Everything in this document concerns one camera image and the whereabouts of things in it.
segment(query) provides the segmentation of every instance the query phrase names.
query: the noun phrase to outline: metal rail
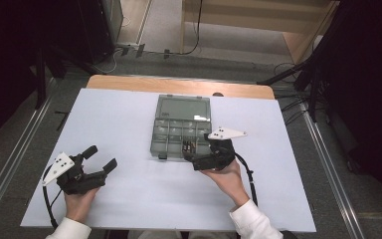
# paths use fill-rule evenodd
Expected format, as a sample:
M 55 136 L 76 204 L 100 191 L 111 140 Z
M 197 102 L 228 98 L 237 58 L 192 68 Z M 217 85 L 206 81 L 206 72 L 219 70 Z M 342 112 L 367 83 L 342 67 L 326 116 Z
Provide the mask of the metal rail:
M 364 239 L 366 237 L 362 232 L 362 228 L 359 224 L 356 213 L 352 207 L 348 195 L 343 188 L 342 182 L 340 181 L 336 169 L 334 168 L 333 161 L 322 139 L 320 130 L 317 124 L 311 120 L 309 114 L 306 112 L 307 105 L 300 104 L 300 108 L 303 111 L 306 125 L 308 126 L 308 130 L 312 136 L 312 140 L 317 149 L 321 164 L 324 167 L 325 174 L 328 178 L 328 182 L 330 183 L 334 197 L 336 198 L 337 205 L 340 209 L 340 213 L 342 214 L 349 235 L 352 239 Z
M 8 157 L 5 165 L 3 166 L 0 172 L 0 200 L 2 199 L 9 183 L 11 182 L 12 177 L 14 176 L 23 156 L 26 152 L 34 134 L 36 133 L 37 128 L 40 125 L 48 107 L 51 103 L 51 99 L 55 94 L 55 89 L 58 87 L 58 83 L 55 79 L 51 79 L 48 85 L 49 97 L 45 100 L 42 106 L 35 110 L 32 114 L 26 128 L 21 134 L 20 138 L 17 141 L 14 149 L 12 150 L 10 156 Z

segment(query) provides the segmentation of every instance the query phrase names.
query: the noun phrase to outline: white sleeve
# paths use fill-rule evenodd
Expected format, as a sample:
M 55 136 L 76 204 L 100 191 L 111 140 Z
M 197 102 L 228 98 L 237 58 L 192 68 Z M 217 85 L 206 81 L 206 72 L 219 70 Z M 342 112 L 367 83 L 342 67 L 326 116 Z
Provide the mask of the white sleeve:
M 85 224 L 64 217 L 54 234 L 46 239 L 87 239 L 92 229 Z
M 269 218 L 260 211 L 253 200 L 230 212 L 238 234 L 243 239 L 282 239 L 282 233 L 274 228 Z

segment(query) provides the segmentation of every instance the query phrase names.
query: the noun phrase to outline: gray carpet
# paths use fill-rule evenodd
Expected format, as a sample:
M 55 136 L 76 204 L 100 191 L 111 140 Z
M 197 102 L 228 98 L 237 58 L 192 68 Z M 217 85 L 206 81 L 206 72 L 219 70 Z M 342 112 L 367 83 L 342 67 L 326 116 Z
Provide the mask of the gray carpet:
M 173 56 L 164 60 L 162 55 L 155 54 L 144 54 L 141 58 L 136 58 L 134 51 L 130 51 L 126 56 L 118 54 L 117 61 L 118 66 L 111 75 L 216 79 L 243 84 L 251 84 L 271 77 L 275 67 L 193 57 Z M 111 69 L 112 61 L 107 59 L 98 66 Z M 277 70 L 279 72 L 286 67 L 282 66 Z M 55 114 L 55 111 L 68 112 L 80 88 L 86 85 L 89 78 L 76 68 L 68 66 L 68 69 L 69 74 L 63 80 L 58 80 L 59 86 L 50 107 L 0 202 L 0 238 L 45 238 L 52 232 L 52 229 L 21 228 L 19 225 L 27 209 L 27 202 L 34 192 L 60 134 L 57 128 L 63 116 Z M 274 89 L 277 98 L 294 94 L 291 84 L 286 82 L 275 84 Z M 279 99 L 283 107 L 295 100 L 295 98 Z M 0 168 L 27 124 L 33 112 L 34 103 L 34 96 L 29 97 L 0 130 Z M 299 106 L 296 106 L 284 112 L 284 120 L 298 111 L 300 111 Z M 355 175 L 348 172 L 344 154 L 333 131 L 325 123 L 324 113 L 318 112 L 317 115 L 324 139 L 354 208 L 357 212 L 364 213 L 360 220 L 366 237 L 382 238 L 382 217 L 379 219 L 368 214 L 382 212 L 381 184 L 368 175 Z M 350 238 L 303 117 L 290 123 L 287 131 L 317 227 L 317 233 L 301 233 L 297 235 L 298 238 Z M 90 238 L 102 239 L 103 235 L 103 230 L 96 229 Z

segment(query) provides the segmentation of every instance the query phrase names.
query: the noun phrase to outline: wooden table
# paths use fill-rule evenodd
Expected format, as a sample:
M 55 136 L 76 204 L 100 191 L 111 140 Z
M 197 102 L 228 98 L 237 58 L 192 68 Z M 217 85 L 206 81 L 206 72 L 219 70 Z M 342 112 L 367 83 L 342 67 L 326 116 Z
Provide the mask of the wooden table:
M 267 100 L 273 100 L 275 98 L 272 88 L 267 86 L 230 84 L 190 79 L 177 80 L 152 77 L 95 75 L 90 78 L 87 88 L 199 96 L 213 96 L 215 93 L 221 93 L 225 97 Z

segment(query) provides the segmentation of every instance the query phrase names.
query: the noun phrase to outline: wrist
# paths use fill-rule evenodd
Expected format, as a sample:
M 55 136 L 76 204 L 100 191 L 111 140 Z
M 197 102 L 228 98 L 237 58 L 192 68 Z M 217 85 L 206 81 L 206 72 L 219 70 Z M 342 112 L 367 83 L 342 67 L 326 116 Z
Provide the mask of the wrist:
M 234 200 L 237 207 L 241 207 L 242 205 L 246 204 L 248 200 L 250 200 L 250 197 L 245 190 L 231 195 L 231 198 Z
M 80 215 L 78 213 L 67 213 L 65 216 L 73 221 L 80 222 L 82 224 L 86 223 L 86 217 L 84 215 Z

